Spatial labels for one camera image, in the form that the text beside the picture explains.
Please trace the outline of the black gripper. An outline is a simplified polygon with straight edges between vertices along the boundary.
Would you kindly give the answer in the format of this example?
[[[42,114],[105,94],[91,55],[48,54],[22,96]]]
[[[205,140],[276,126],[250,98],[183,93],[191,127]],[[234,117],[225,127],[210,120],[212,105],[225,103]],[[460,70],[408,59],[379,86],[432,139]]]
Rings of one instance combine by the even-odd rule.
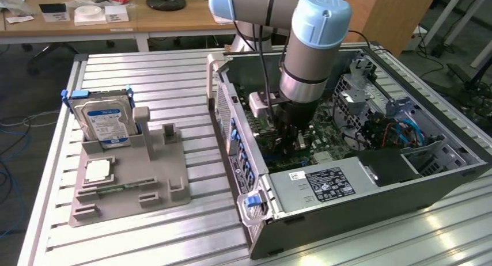
[[[308,128],[314,117],[318,102],[298,103],[286,101],[274,110],[274,127],[281,136],[294,136]]]

